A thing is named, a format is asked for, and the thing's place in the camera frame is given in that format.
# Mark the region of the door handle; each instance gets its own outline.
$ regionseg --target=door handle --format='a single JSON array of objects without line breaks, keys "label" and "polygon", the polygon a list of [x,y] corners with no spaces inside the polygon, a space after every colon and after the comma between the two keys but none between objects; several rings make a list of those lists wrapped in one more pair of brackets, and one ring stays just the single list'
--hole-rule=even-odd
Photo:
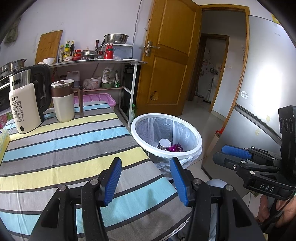
[{"label": "door handle", "polygon": [[150,48],[156,48],[156,49],[159,49],[159,47],[152,46],[152,45],[150,45]]},{"label": "door handle", "polygon": [[144,46],[144,47],[146,48],[146,51],[145,51],[146,56],[150,56],[151,48],[159,49],[159,47],[152,45],[152,41],[148,41],[147,46]]}]

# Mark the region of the human hand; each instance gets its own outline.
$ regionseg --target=human hand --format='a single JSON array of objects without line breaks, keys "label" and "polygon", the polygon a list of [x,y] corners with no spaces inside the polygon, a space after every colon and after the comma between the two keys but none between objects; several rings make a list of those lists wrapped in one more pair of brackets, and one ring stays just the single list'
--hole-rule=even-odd
[{"label": "human hand", "polygon": [[[278,200],[276,202],[276,210],[280,210],[287,201]],[[276,227],[281,227],[289,223],[296,215],[296,198],[293,197],[291,201],[283,209],[280,219],[276,222]],[[268,200],[267,196],[262,195],[260,198],[260,207],[258,211],[258,219],[263,222],[269,218]]]}]

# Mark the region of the wooden cutting board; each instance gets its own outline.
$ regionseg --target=wooden cutting board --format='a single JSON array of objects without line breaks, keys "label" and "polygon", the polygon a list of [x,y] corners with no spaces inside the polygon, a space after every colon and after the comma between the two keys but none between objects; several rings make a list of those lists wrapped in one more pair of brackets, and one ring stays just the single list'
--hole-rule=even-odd
[{"label": "wooden cutting board", "polygon": [[59,50],[59,43],[61,41],[63,30],[49,32],[42,34],[40,36],[35,64],[43,62],[45,58],[55,58],[54,63],[56,63],[56,57]]}]

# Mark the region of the shelf rack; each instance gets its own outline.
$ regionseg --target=shelf rack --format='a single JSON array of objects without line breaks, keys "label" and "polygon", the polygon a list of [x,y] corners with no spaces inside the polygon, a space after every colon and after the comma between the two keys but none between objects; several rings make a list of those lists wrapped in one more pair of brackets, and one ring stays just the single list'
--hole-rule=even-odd
[{"label": "shelf rack", "polygon": [[[147,62],[143,61],[129,61],[129,60],[115,60],[115,59],[89,59],[89,60],[78,60],[78,61],[70,61],[70,62],[61,62],[56,64],[51,64],[49,67],[52,68],[58,68],[58,67],[64,67],[64,66],[71,66],[71,65],[82,65],[82,64],[133,64],[134,70],[133,70],[133,81],[132,81],[132,87],[131,90],[126,88],[125,86],[120,86],[118,88],[99,88],[96,90],[84,90],[84,91],[100,91],[100,90],[119,90],[119,112],[122,114],[122,116],[127,120],[128,127],[131,126],[131,111],[132,111],[132,105],[133,105],[133,94],[135,92],[135,82],[136,82],[136,74],[137,74],[137,67],[138,65],[146,64]],[[125,112],[121,109],[120,103],[121,103],[121,96],[122,91],[126,91],[131,95],[130,98],[130,106],[129,106],[129,113],[128,117],[126,116]]]}]

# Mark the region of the plastic bag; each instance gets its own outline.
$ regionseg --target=plastic bag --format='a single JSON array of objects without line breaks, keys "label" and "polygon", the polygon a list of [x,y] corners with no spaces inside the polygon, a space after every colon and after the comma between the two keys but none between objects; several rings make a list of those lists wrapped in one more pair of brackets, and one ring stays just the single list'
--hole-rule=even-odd
[{"label": "plastic bag", "polygon": [[180,143],[172,145],[171,147],[167,148],[167,151],[171,152],[184,152],[183,148],[181,147]]},{"label": "plastic bag", "polygon": [[[166,118],[154,117],[143,119],[136,124],[135,130],[143,141],[154,147],[157,147],[159,140],[162,138],[170,140],[172,145],[179,143],[184,152],[193,150],[198,144],[198,139],[190,129],[182,123]],[[190,164],[200,156],[201,152],[202,147],[188,158],[179,158],[182,167],[187,168],[190,166]],[[161,173],[164,174],[167,179],[171,180],[170,159],[156,156],[153,153],[148,153],[148,156]]]},{"label": "plastic bag", "polygon": [[113,70],[114,68],[114,64],[111,64],[109,66],[107,66],[104,71],[103,71],[103,77],[102,77],[102,83],[106,84],[106,83],[114,83],[115,78],[114,78],[114,74],[115,71]]},{"label": "plastic bag", "polygon": [[93,81],[91,79],[85,79],[83,81],[83,88],[86,90],[95,90],[100,88],[100,85],[98,84],[97,81]]}]

